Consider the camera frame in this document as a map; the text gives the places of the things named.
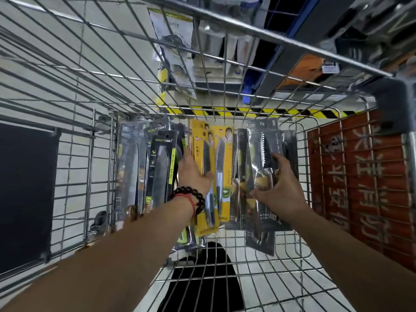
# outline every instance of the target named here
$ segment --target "red string bracelet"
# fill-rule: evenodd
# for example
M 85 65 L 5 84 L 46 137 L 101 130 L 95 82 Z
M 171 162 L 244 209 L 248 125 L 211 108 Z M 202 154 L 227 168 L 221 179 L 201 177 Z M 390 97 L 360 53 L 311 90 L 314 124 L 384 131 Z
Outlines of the red string bracelet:
M 193 217 L 195 217 L 195 214 L 196 214 L 195 203 L 194 203 L 194 202 L 193 202 L 193 200 L 192 200 L 192 196 L 191 196 L 191 194 L 182 194 L 182 193 L 177 193 L 177 194 L 175 194 L 175 195 L 173 196 L 173 198 L 175 198 L 175 197 L 177 197 L 177 196 L 186 197 L 186 198 L 189 200 L 190 204 L 192 205 L 192 209 L 193 209 L 193 215 L 192 215 L 192 218 L 193 218 Z

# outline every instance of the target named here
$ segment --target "brand logo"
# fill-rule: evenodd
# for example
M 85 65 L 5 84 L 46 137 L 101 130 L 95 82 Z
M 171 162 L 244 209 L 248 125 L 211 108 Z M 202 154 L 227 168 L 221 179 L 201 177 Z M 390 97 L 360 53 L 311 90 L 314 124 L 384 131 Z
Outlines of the brand logo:
M 172 142 L 172 139 L 156 139 L 156 141 L 160 141 L 160 142 Z
M 157 127 L 157 128 L 154 128 L 154 129 L 150 129 L 150 130 L 148 130 L 149 132 L 154 132 L 154 131 L 156 131 L 156 130 L 161 130 L 161 129 L 165 129 L 166 128 L 166 125 L 164 125 L 164 126 L 161 126 L 161 127 Z

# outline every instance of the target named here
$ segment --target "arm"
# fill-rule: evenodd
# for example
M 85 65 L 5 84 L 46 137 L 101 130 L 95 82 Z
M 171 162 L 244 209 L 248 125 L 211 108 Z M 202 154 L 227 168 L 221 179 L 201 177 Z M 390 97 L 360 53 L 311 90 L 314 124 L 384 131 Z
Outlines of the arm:
M 356 311 L 413 311 L 416 274 L 315 214 L 289 161 L 274 157 L 282 173 L 278 184 L 267 192 L 255 190 L 253 196 L 303 237 Z
M 186 150 L 179 163 L 180 186 L 190 186 L 205 195 L 211 178 L 199 174 Z M 180 233 L 189 225 L 192 214 L 188 199 L 174 198 L 62 261 L 54 271 L 13 298 L 3 311 L 133 311 Z

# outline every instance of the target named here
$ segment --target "wire mesh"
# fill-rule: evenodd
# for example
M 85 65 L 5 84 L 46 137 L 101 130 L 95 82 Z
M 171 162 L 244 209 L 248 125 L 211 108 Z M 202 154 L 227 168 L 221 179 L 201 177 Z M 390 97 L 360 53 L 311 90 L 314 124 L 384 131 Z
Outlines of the wire mesh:
M 59 127 L 62 131 L 51 261 L 44 264 L 39 260 L 0 275 L 0 300 L 3 302 L 52 269 L 61 258 L 73 254 L 86 240 L 88 228 L 99 211 L 106 210 L 111 216 L 118 118 L 122 119 L 127 113 L 164 113 L 184 124 L 188 124 L 188 119 L 202 118 L 211 124 L 240 128 L 249 119 L 278 117 L 282 128 L 297 133 L 299 181 L 305 198 L 312 204 L 307 130 L 365 110 L 372 104 L 370 96 L 353 90 L 352 82 L 368 75 L 392 76 L 284 35 L 174 0 L 0 2 L 0 120 L 48 131 Z M 197 49 L 157 39 L 147 2 L 160 10 L 171 36 L 167 13 L 178 11 L 190 15 Z M 360 76 L 340 87 L 331 87 L 312 80 L 316 70 L 308 78 L 297 78 L 290 73 L 279 74 L 270 68 L 255 67 L 250 63 L 255 54 L 254 45 L 244 63 L 227 57 L 226 51 L 223 57 L 207 54 L 198 49 L 202 48 L 202 36 L 197 27 L 201 19 L 224 26 L 226 44 L 230 34 L 240 32 L 253 36 L 253 44 L 261 39 L 287 47 L 301 47 L 317 57 L 348 64 L 360 70 Z M 190 85 L 178 83 L 174 77 L 171 77 L 172 82 L 159 79 L 159 64 L 168 74 L 173 74 L 159 52 L 160 47 L 179 52 Z M 186 69 L 184 54 L 200 58 L 203 73 L 198 79 L 200 82 Z M 207 72 L 212 60 L 223 65 L 221 83 L 213 83 Z M 227 64 L 241 70 L 237 89 L 229 89 Z M 272 74 L 297 84 L 271 96 L 247 94 L 243 92 L 243 81 L 248 70 L 264 73 L 262 81 L 268 81 L 268 75 Z M 195 91 L 196 100 L 189 97 L 189 90 Z M 242 102 L 244 97 L 263 102 L 258 106 L 247 105 Z M 331 114 L 329 118 L 324 115 L 325 111 Z M 247 248 L 240 231 L 221 229 L 207 237 L 207 241 L 220 243 L 230 262 L 223 264 L 215 260 L 211 264 L 208 263 L 211 258 L 206 257 L 204 263 L 198 263 L 200 253 L 172 254 L 153 280 L 138 311 L 157 310 L 169 285 L 178 281 L 187 282 L 184 296 L 194 287 L 193 281 L 199 281 L 197 301 L 202 296 L 211 296 L 212 311 L 214 291 L 201 293 L 200 281 L 212 279 L 214 289 L 216 280 L 225 278 L 227 283 L 231 267 L 242 288 L 244 311 L 353 310 L 296 232 L 276 235 L 275 257 Z M 216 275 L 221 266 L 225 267 L 225 275 Z M 201 268 L 203 273 L 200 277 L 191 277 L 191 274 L 173 279 L 174 270 L 181 267 L 190 267 L 192 272 Z M 214 274 L 206 276 L 210 267 Z M 228 285 L 226 291 L 231 293 Z M 230 300 L 232 297 L 227 296 L 227 311 Z

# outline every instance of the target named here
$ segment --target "hand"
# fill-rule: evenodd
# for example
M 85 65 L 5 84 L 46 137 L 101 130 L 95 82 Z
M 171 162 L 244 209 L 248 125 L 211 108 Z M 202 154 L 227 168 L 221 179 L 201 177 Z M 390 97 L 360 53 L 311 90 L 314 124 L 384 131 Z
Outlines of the hand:
M 196 189 L 205 197 L 211 188 L 213 179 L 214 175 L 211 172 L 206 173 L 205 176 L 202 176 L 201 173 L 199 173 L 195 160 L 192 157 L 192 153 L 187 147 L 184 150 L 184 156 L 179 160 L 179 187 L 189 186 L 192 189 Z
M 271 190 L 254 189 L 251 194 L 256 200 L 265 203 L 274 214 L 290 222 L 299 210 L 310 208 L 306 204 L 302 186 L 294 176 L 289 160 L 280 153 L 272 155 L 280 165 L 278 183 Z

